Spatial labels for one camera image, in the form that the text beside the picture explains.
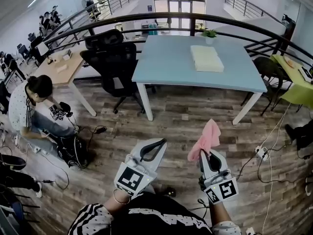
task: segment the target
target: black hair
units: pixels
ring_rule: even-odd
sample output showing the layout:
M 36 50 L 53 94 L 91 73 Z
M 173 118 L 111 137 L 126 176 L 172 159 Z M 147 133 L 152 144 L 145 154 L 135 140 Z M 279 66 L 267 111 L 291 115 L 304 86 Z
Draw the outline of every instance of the black hair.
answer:
M 28 88 L 39 97 L 48 97 L 52 94 L 52 80 L 47 75 L 31 76 L 27 80 Z

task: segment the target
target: potted plant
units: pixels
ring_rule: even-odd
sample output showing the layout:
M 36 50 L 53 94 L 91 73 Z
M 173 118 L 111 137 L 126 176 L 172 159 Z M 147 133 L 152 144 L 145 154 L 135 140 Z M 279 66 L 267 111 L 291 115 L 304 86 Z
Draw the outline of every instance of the potted plant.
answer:
M 214 42 L 214 38 L 216 38 L 216 31 L 211 29 L 205 29 L 201 35 L 206 37 L 206 43 L 208 45 L 211 45 Z

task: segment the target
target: pink cloth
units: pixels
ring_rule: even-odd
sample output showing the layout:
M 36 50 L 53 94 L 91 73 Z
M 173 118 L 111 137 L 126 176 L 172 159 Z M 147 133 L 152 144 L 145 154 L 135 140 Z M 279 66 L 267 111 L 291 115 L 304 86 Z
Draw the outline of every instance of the pink cloth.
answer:
M 207 154 L 210 155 L 211 147 L 220 145 L 220 135 L 221 131 L 218 125 L 213 119 L 210 119 L 203 129 L 201 137 L 189 152 L 188 160 L 197 161 L 199 159 L 199 153 L 201 149 L 203 149 Z

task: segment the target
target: wooden floor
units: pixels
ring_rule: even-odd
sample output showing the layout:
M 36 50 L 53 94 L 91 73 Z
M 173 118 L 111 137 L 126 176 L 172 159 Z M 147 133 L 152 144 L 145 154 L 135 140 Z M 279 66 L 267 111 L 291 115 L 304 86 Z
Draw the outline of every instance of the wooden floor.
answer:
M 177 190 L 176 200 L 179 203 L 188 209 L 199 207 L 198 198 L 207 202 L 198 186 L 201 172 L 195 163 L 187 161 L 187 154 L 199 138 L 206 122 L 210 118 L 217 122 L 222 134 L 221 145 L 216 147 L 216 150 L 226 157 L 232 175 L 236 176 L 242 165 L 253 155 L 255 147 L 260 145 L 275 127 L 288 106 L 286 102 L 282 102 L 273 112 L 267 111 L 261 117 L 260 112 L 268 103 L 267 99 L 262 97 L 242 121 L 233 126 L 231 121 L 241 109 L 244 92 L 161 86 L 157 88 L 156 94 L 149 93 L 154 114 L 154 121 L 150 122 L 145 115 L 139 113 L 138 105 L 130 99 L 119 107 L 118 114 L 114 114 L 112 108 L 117 98 L 103 91 L 100 80 L 76 81 L 75 84 L 97 112 L 96 117 L 92 117 L 67 88 L 55 90 L 55 98 L 71 105 L 79 125 L 91 130 L 97 125 L 105 125 L 108 130 L 106 133 L 94 135 L 90 151 L 95 154 L 95 158 L 85 170 L 68 168 L 64 162 L 48 156 L 51 162 L 68 173 L 70 184 L 66 190 L 45 184 L 44 196 L 41 199 L 35 198 L 30 190 L 17 190 L 31 196 L 31 203 L 41 207 L 32 210 L 32 216 L 40 221 L 39 224 L 33 224 L 38 234 L 65 234 L 83 205 L 103 203 L 112 194 L 113 179 L 120 162 L 138 141 L 150 138 L 160 137 L 168 141 L 155 186 L 172 186 Z M 307 108 L 303 107 L 299 113 L 296 113 L 296 109 L 297 106 L 290 106 L 282 126 L 285 123 L 301 126 L 310 120 Z M 83 130 L 80 136 L 88 141 L 90 132 Z M 269 137 L 265 146 L 271 148 L 276 138 L 277 131 Z M 289 139 L 282 128 L 276 147 L 286 143 L 289 143 Z M 21 142 L 20 146 L 22 151 L 16 149 L 13 153 L 25 158 L 26 155 L 22 152 L 25 152 L 26 144 Z M 310 152 L 312 146 L 301 150 L 300 155 Z M 258 180 L 259 162 L 260 159 L 254 158 L 244 168 L 243 175 L 238 180 L 240 194 L 224 203 L 243 234 L 248 227 L 262 232 L 267 212 L 270 184 L 263 184 Z M 273 151 L 271 162 L 273 179 L 302 178 L 312 169 L 312 160 L 298 159 L 294 145 Z M 56 180 L 61 186 L 66 186 L 65 174 L 30 149 L 27 154 L 27 166 L 23 172 L 36 176 L 38 180 Z M 269 180 L 268 161 L 262 163 L 261 174 L 264 180 Z M 312 224 L 312 211 L 308 210 L 312 203 L 312 198 L 305 194 L 303 179 L 293 184 L 273 183 L 264 234 L 306 234 Z M 199 210 L 197 214 L 203 216 L 204 210 Z M 208 224 L 211 223 L 209 213 L 206 220 Z

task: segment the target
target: black metal railing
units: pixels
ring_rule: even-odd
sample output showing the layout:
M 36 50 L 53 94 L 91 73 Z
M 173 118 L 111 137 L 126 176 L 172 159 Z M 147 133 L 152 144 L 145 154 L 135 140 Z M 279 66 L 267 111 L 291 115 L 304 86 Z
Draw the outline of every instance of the black metal railing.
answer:
M 272 16 L 270 13 L 261 9 L 260 7 L 252 4 L 247 0 L 225 0 L 225 3 L 231 5 L 234 9 L 238 10 L 243 14 L 243 16 L 248 18 L 259 18 L 262 16 L 269 16 L 275 21 L 281 23 L 277 18 Z
M 251 30 L 260 34 L 263 34 L 264 36 L 270 37 L 270 39 L 265 39 L 263 41 L 257 41 L 251 38 L 243 37 L 243 36 L 238 36 L 238 35 L 233 35 L 233 34 L 228 34 L 224 32 L 218 32 L 218 35 L 222 36 L 227 36 L 227 37 L 232 37 L 232 38 L 237 38 L 245 41 L 252 42 L 252 44 L 245 46 L 246 50 L 248 53 L 253 53 L 257 55 L 263 55 L 263 56 L 269 56 L 266 54 L 266 52 L 272 50 L 272 54 L 277 54 L 277 52 L 280 52 L 281 55 L 288 54 L 289 56 L 294 57 L 295 59 L 311 66 L 308 62 L 304 61 L 301 58 L 298 58 L 297 56 L 293 55 L 292 53 L 288 53 L 286 51 L 288 46 L 291 46 L 295 50 L 303 53 L 307 57 L 313 59 L 313 55 L 302 49 L 301 47 L 297 46 L 293 42 L 289 41 L 288 39 L 277 35 L 269 30 L 260 28 L 258 26 L 248 24 L 242 21 L 237 21 L 233 19 L 228 19 L 228 18 L 223 18 L 223 17 L 218 17 L 218 16 L 213 16 L 213 15 L 204 15 L 204 14 L 195 14 L 195 13 L 180 13 L 180 12 L 157 12 L 157 13 L 144 13 L 144 14 L 134 14 L 134 15 L 127 15 L 127 16 L 121 16 L 121 17 L 116 17 L 116 18 L 109 18 L 106 20 L 99 20 L 93 23 L 90 23 L 88 25 L 81 26 L 76 29 L 72 29 L 70 31 L 64 32 L 58 36 L 55 36 L 54 38 L 48 39 L 45 41 L 45 43 L 51 44 L 61 38 L 67 37 L 69 35 L 77 34 L 79 32 L 83 32 L 85 30 L 88 30 L 91 35 L 93 35 L 93 29 L 104 26 L 104 25 L 109 25 L 109 24 L 116 24 L 116 23 L 122 23 L 122 22 L 128 22 L 128 21 L 135 21 L 135 20 L 146 20 L 146 19 L 158 19 L 158 18 L 186 18 L 190 19 L 190 28 L 188 29 L 182 29 L 182 28 L 148 28 L 148 29 L 132 29 L 132 30 L 124 30 L 122 33 L 131 33 L 131 32 L 149 32 L 149 31 L 169 31 L 169 30 L 174 30 L 174 31 L 189 31 L 190 36 L 194 36 L 195 32 L 203 32 L 202 29 L 196 29 L 196 20 L 204 20 L 204 21 L 211 21 L 211 22 L 217 22 L 217 23 L 224 23 L 228 25 L 233 25 L 241 28 L 245 28 L 247 30 Z M 77 40 L 71 44 L 76 44 L 81 41 L 84 41 L 84 39 Z M 142 43 L 145 41 L 130 41 L 132 43 Z M 266 50 L 258 51 L 261 48 L 260 46 L 266 47 Z M 60 49 L 61 47 L 53 48 L 51 51 L 55 51 L 57 49 Z
M 88 25 L 94 21 L 99 21 L 107 18 L 112 15 L 116 10 L 125 6 L 132 0 L 101 0 L 97 3 L 94 3 L 85 9 L 73 14 L 67 18 L 62 24 L 52 31 L 48 36 L 44 38 L 44 41 L 48 39 L 55 38 L 58 35 L 67 33 L 75 28 L 80 28 L 82 26 Z M 73 46 L 74 44 L 79 44 L 80 39 L 84 36 L 92 34 L 89 30 L 80 31 L 78 33 L 70 34 L 65 36 L 59 41 L 54 42 L 53 45 L 49 46 L 50 48 L 62 49 L 62 46 Z

